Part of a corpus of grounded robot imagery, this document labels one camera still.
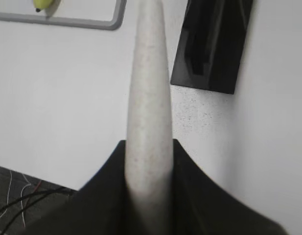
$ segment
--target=gray frame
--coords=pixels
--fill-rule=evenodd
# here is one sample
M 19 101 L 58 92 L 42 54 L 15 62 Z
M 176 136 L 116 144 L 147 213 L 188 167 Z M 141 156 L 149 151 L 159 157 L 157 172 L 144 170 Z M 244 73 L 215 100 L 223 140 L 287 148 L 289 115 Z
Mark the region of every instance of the gray frame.
M 63 17 L 35 16 L 0 12 L 0 21 L 22 22 L 32 24 L 50 24 L 68 27 L 92 28 L 102 30 L 118 29 L 124 17 L 127 0 L 116 0 L 115 11 L 111 21 L 96 21 Z

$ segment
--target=speckled white surface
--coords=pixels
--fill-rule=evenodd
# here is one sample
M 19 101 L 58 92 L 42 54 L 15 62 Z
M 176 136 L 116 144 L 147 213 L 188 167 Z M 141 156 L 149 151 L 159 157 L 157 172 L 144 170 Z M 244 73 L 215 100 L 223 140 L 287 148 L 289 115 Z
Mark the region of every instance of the speckled white surface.
M 163 4 L 139 6 L 130 86 L 125 179 L 145 234 L 170 234 L 173 140 Z

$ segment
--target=black wall-mounted holder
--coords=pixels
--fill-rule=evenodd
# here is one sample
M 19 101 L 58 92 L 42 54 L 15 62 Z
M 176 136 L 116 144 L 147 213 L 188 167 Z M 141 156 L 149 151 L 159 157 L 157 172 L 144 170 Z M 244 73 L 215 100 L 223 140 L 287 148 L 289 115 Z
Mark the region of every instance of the black wall-mounted holder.
M 253 0 L 189 0 L 171 84 L 233 94 Z

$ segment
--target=whiteboard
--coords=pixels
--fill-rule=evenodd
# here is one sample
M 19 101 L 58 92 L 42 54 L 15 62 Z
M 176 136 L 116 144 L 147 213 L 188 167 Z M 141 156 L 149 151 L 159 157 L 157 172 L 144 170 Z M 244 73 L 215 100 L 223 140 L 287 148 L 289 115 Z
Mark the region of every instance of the whiteboard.
M 121 25 L 126 0 L 55 0 L 39 13 L 32 0 L 0 0 L 0 20 L 113 30 Z

